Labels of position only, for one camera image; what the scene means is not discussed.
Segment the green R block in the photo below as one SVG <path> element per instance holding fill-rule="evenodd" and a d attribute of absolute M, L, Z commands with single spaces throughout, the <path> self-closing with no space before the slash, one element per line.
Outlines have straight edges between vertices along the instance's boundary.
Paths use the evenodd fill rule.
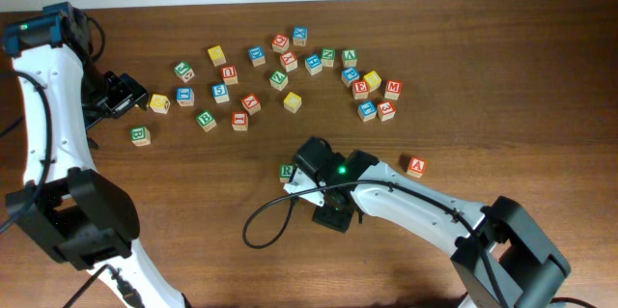
<path fill-rule="evenodd" d="M 292 164 L 281 164 L 279 167 L 279 181 L 288 183 L 294 175 L 295 167 Z"/>

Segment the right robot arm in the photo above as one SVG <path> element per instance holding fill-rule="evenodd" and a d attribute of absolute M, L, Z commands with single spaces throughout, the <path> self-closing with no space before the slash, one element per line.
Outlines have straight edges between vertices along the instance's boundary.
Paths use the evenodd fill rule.
<path fill-rule="evenodd" d="M 571 273 L 564 255 L 519 203 L 486 206 L 414 182 L 377 157 L 342 156 L 322 138 L 294 155 L 284 189 L 316 205 L 315 222 L 344 233 L 353 216 L 395 223 L 449 256 L 463 307 L 547 307 Z"/>

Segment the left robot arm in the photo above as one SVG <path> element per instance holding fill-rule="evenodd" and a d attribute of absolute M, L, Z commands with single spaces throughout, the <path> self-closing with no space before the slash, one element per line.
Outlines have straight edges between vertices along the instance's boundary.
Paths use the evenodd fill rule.
<path fill-rule="evenodd" d="M 22 189 L 6 196 L 17 225 L 53 261 L 85 270 L 126 307 L 186 307 L 147 255 L 129 195 L 103 177 L 87 131 L 145 109 L 147 90 L 127 74 L 101 73 L 91 27 L 64 2 L 7 26 L 3 49 L 23 96 L 27 157 Z"/>

